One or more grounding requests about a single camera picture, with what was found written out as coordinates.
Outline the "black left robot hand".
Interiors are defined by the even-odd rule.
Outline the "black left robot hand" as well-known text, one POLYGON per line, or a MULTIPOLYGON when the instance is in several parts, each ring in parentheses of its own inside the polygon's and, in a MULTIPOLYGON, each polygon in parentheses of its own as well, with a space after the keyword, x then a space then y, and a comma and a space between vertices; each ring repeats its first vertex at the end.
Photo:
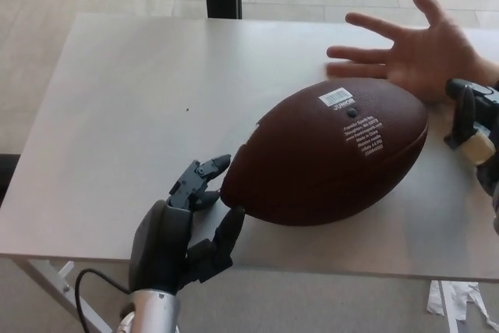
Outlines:
POLYGON ((212 240, 189 246, 196 212, 211 209, 220 198, 208 183, 230 165, 224 154, 198 160, 181 174, 167 200, 155 202, 139 224, 129 262, 129 289, 158 289, 175 295, 191 282, 205 282, 233 265, 232 251, 242 230, 245 211, 229 210, 212 240))

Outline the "person's bare open hand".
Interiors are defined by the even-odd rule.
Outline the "person's bare open hand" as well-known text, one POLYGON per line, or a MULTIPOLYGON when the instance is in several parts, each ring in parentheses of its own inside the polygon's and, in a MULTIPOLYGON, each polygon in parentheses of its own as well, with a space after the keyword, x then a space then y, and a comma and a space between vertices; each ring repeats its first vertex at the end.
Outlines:
POLYGON ((437 0, 412 0, 425 16, 428 27, 414 29, 358 12, 345 21, 387 38, 389 49, 332 45, 327 75, 338 78, 386 79, 426 103, 442 103, 450 79, 462 79, 483 86, 498 83, 498 64, 481 56, 462 28, 437 0))

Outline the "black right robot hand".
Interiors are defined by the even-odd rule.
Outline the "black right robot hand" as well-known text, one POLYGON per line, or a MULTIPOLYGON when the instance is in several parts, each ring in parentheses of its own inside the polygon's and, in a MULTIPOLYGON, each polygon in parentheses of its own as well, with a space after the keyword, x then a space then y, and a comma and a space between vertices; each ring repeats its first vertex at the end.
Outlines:
POLYGON ((492 197, 498 187, 498 85, 451 79, 445 93, 455 107, 451 132, 444 142, 476 167, 480 185, 492 197))

